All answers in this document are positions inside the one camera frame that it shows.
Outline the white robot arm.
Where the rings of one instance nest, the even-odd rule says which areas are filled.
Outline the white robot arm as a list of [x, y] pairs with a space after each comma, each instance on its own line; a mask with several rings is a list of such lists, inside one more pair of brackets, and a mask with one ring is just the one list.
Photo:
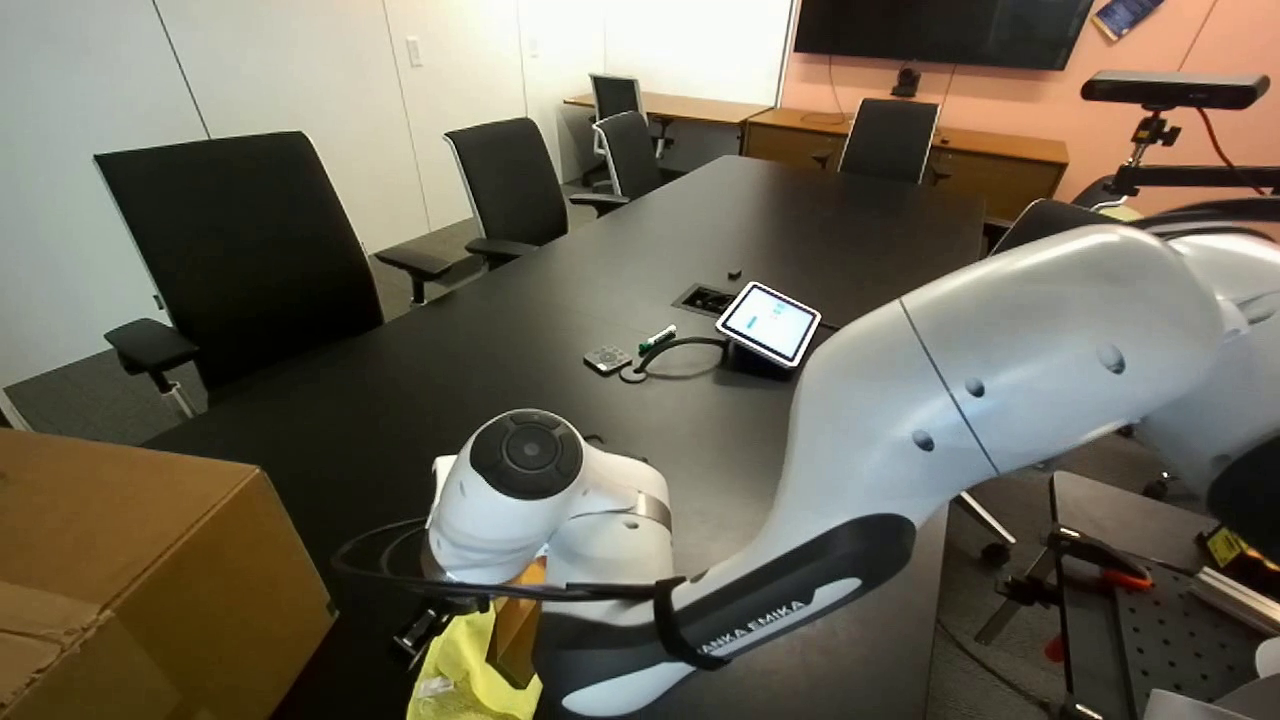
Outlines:
[[766, 527], [671, 569], [664, 476], [546, 407], [441, 466], [436, 569], [547, 569], [547, 700], [629, 717], [889, 585], [957, 494], [1130, 428], [1197, 495], [1275, 435], [1280, 249], [1256, 231], [1084, 225], [977, 261], [832, 333], [802, 368]]

